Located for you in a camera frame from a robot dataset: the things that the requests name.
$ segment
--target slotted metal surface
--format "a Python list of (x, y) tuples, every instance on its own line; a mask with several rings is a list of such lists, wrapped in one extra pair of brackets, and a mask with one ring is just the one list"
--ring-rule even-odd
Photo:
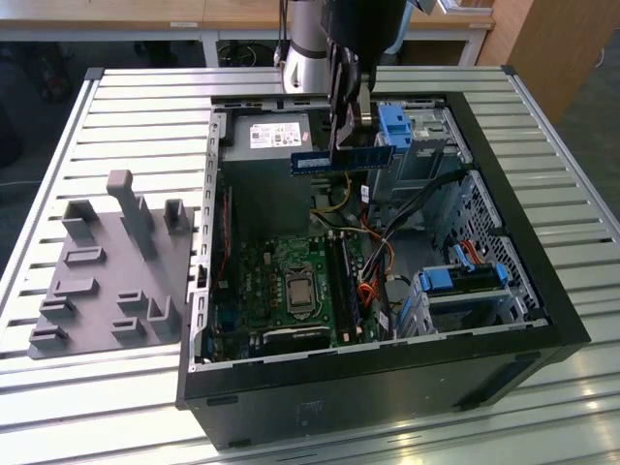
[(111, 169), (130, 168), (149, 206), (174, 197), (199, 208), (209, 97), (278, 93), (279, 82), (267, 69), (196, 69), (107, 71), (84, 84), (0, 283), (0, 462), (617, 459), (618, 227), (520, 81), (496, 68), (386, 68), (377, 90), (465, 93), (593, 339), (568, 361), (546, 367), (489, 408), (220, 454), (193, 416), (173, 406), (178, 345), (26, 357), (65, 235), (58, 220), (68, 199), (88, 197), (99, 211), (117, 210), (104, 195), (105, 178)]

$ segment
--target black cable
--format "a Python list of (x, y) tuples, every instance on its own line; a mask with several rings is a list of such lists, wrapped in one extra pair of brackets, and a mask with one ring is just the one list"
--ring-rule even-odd
[(379, 260), (379, 270), (377, 272), (377, 286), (379, 287), (379, 297), (381, 299), (381, 310), (385, 316), (387, 316), (387, 331), (383, 332), (382, 341), (391, 339), (391, 335), (393, 334), (392, 321), (391, 321), (391, 309), (389, 308), (389, 299), (388, 299), (388, 291), (386, 290), (386, 273), (385, 273), (385, 263), (386, 257), (382, 255)]
[(409, 279), (407, 276), (403, 276), (402, 274), (395, 274), (394, 279), (396, 281), (402, 281), (407, 286), (411, 286), (411, 279)]
[(280, 61), (287, 56), (285, 51), (287, 41), (287, 17), (289, 15), (289, 0), (280, 0), (278, 24), (278, 48), (280, 49)]
[(386, 245), (386, 242), (393, 236), (398, 228), (403, 226), (407, 219), (420, 210), (426, 202), (431, 198), (431, 196), (442, 186), (445, 184), (449, 184), (455, 181), (461, 181), (469, 172), (469, 170), (454, 170), (449, 171), (444, 174), (437, 176), (435, 179), (426, 184), (415, 196), (413, 196), (409, 201), (403, 203), (400, 208), (396, 211), (396, 214), (393, 218), (387, 223), (384, 228), (381, 241), (372, 253), (366, 264), (363, 268), (363, 276), (362, 281), (367, 282), (372, 277), (374, 273), (375, 265), (377, 264), (377, 260), (383, 255), (382, 251)]
[(440, 187), (445, 184), (450, 184), (451, 182), (463, 180), (468, 172), (468, 170), (454, 170), (445, 172), (426, 184), (412, 199), (405, 202), (400, 206), (400, 208), (398, 208), (396, 214), (386, 226), (384, 237), (387, 237), (390, 231), (404, 225), (407, 222), (407, 219), (420, 210)]
[(402, 305), (402, 304), (403, 304), (403, 301), (402, 301), (402, 300), (400, 300), (400, 301), (398, 301), (398, 302), (390, 302), (390, 303), (389, 303), (389, 311), (391, 312), (391, 314), (392, 314), (392, 315), (394, 315), (394, 316), (398, 315), (398, 312), (399, 312), (400, 310), (398, 310), (398, 312), (394, 312), (394, 310), (396, 309), (396, 307), (397, 307), (398, 305)]
[(326, 226), (328, 226), (329, 228), (331, 228), (333, 230), (346, 230), (346, 229), (350, 228), (349, 225), (346, 225), (346, 226), (338, 226), (338, 225), (336, 225), (335, 223), (327, 220), (327, 218), (324, 215), (322, 215), (321, 213), (316, 213), (316, 212), (313, 211), (312, 214), (314, 216), (316, 216), (317, 218), (319, 218), (321, 221), (323, 221)]

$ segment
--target red cable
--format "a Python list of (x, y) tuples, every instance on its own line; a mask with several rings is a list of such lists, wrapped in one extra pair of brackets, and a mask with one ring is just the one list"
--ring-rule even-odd
[(222, 274), (224, 273), (224, 267), (226, 266), (226, 261), (229, 259), (229, 232), (226, 221), (226, 216), (228, 213), (228, 201), (226, 199), (226, 194), (224, 194), (224, 259), (222, 260), (222, 266), (220, 266), (220, 271), (217, 273), (217, 280), (215, 281), (219, 284), (220, 279), (222, 278)]

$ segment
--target orange wire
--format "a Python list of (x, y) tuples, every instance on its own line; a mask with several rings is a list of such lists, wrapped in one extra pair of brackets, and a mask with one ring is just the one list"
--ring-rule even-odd
[(357, 293), (359, 294), (359, 298), (364, 301), (364, 307), (370, 305), (373, 298), (379, 299), (377, 291), (375, 291), (375, 289), (368, 283), (361, 283), (357, 286)]
[[(382, 240), (381, 235), (378, 232), (371, 230), (370, 227), (368, 226), (365, 213), (362, 213), (361, 215), (361, 226), (365, 230), (367, 230), (373, 237), (375, 237), (376, 239)], [(389, 265), (387, 266), (386, 274), (391, 274), (391, 270), (394, 268), (395, 254), (394, 254), (394, 249), (392, 249), (390, 243), (387, 241), (386, 241), (386, 246), (387, 246), (387, 250), (389, 251)]]
[(469, 240), (461, 240), (460, 244), (467, 249), (467, 252), (469, 252), (470, 257), (474, 261), (474, 264), (482, 264), (482, 260), (480, 259), (480, 257), (476, 253), (476, 249), (472, 245), (471, 241), (469, 241)]

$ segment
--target table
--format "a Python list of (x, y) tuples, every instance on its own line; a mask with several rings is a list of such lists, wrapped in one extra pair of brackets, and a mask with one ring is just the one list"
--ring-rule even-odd
[(106, 70), (79, 91), (0, 281), (3, 463), (472, 463), (605, 461), (620, 449), (620, 226), (518, 77), (499, 68), (380, 68), (377, 89), (462, 91), (592, 337), (498, 404), (219, 454), (178, 412), (179, 345), (30, 360), (25, 351), (68, 199), (97, 211), (109, 170), (151, 208), (200, 208), (211, 96), (281, 92), (271, 69)]
[[(406, 41), (462, 41), (459, 64), (475, 65), (491, 16), (416, 12)], [(200, 40), (217, 67), (218, 40), (275, 40), (277, 0), (0, 0), (0, 41)]]

